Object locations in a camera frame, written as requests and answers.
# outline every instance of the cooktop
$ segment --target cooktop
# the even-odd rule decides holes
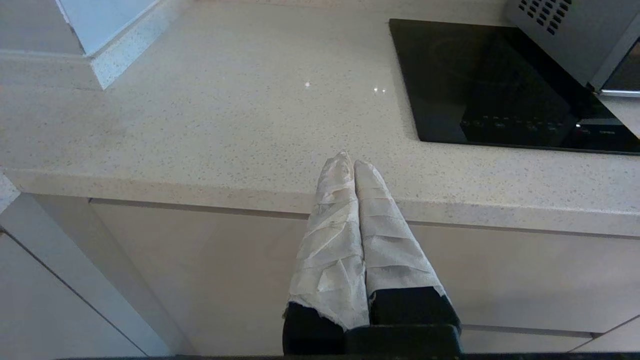
[[[389,26],[420,140],[640,154],[640,140],[518,28]]]

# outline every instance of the microwave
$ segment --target microwave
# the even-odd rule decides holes
[[[510,0],[506,17],[591,91],[640,97],[640,0]]]

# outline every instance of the black induction cooktop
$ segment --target black induction cooktop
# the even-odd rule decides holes
[[[640,140],[519,29],[389,26],[420,140],[640,154]]]

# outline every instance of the microwave vent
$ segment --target microwave vent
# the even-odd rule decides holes
[[[564,18],[569,14],[573,0],[520,0],[518,8],[525,12],[531,21],[555,35]]]

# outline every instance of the cabinet door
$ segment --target cabinet door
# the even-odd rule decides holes
[[[640,315],[612,331],[595,338],[576,352],[638,352],[640,351]]]
[[[412,226],[462,323],[606,332],[640,313],[640,241]]]
[[[306,220],[92,206],[199,353],[282,353]]]
[[[553,336],[517,332],[462,330],[460,342],[465,353],[567,352],[590,337]]]
[[[143,356],[5,234],[0,234],[0,358]]]

